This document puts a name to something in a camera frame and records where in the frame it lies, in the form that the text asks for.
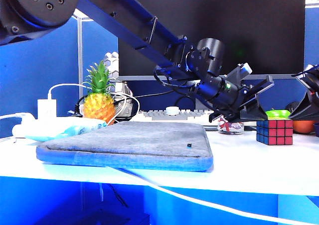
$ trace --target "toy pineapple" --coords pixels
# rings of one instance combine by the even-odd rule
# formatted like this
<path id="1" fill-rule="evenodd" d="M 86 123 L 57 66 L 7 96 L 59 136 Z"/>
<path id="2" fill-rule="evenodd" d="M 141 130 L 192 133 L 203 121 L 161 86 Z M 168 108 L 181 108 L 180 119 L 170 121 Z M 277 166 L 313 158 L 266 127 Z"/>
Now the toy pineapple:
<path id="1" fill-rule="evenodd" d="M 91 92 L 85 98 L 83 105 L 84 117 L 102 119 L 106 123 L 112 119 L 115 114 L 113 99 L 110 95 L 109 87 L 109 71 L 105 69 L 103 61 L 98 65 L 94 63 L 90 66 L 91 70 L 87 69 L 90 73 L 88 75 L 87 83 L 91 87 Z"/>

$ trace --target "charger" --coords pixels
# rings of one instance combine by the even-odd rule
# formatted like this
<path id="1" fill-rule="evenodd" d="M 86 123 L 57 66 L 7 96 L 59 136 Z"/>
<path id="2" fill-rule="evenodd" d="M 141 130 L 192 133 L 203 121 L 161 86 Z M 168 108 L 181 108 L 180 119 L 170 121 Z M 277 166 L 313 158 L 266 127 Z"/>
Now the charger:
<path id="1" fill-rule="evenodd" d="M 38 99 L 38 119 L 56 118 L 56 99 Z"/>

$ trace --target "computer monitor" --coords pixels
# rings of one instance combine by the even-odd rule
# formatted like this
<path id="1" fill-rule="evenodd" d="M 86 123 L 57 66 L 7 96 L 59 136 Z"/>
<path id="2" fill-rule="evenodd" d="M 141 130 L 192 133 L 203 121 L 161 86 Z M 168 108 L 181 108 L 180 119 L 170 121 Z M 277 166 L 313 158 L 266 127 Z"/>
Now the computer monitor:
<path id="1" fill-rule="evenodd" d="M 248 62 L 252 74 L 304 67 L 305 0 L 138 0 L 176 36 L 226 46 L 221 74 Z M 155 64 L 119 40 L 120 76 L 152 75 Z"/>

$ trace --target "black robotic arm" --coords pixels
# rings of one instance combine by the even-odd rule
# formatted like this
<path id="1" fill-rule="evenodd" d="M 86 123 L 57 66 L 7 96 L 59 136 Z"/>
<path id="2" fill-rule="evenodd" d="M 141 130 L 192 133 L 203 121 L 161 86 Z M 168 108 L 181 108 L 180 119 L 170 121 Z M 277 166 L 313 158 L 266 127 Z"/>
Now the black robotic arm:
<path id="1" fill-rule="evenodd" d="M 155 76 L 189 81 L 190 92 L 215 111 L 210 119 L 267 119 L 258 94 L 273 85 L 270 77 L 244 85 L 251 73 L 247 63 L 220 76 L 221 41 L 205 38 L 195 46 L 185 35 L 173 35 L 137 0 L 0 0 L 0 45 L 41 37 L 66 23 L 75 8 L 155 62 Z"/>

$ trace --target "keyboard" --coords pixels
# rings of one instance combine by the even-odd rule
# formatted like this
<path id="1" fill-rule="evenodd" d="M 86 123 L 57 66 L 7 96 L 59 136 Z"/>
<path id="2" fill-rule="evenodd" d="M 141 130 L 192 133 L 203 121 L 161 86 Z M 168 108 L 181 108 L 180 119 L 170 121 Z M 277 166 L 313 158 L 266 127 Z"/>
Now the keyboard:
<path id="1" fill-rule="evenodd" d="M 209 115 L 212 110 L 180 110 L 177 115 L 167 115 L 165 110 L 139 112 L 131 121 L 148 121 L 148 122 L 179 122 L 195 123 L 206 126 L 218 126 L 219 119 L 209 122 Z M 256 122 L 245 122 L 247 126 L 256 126 Z"/>

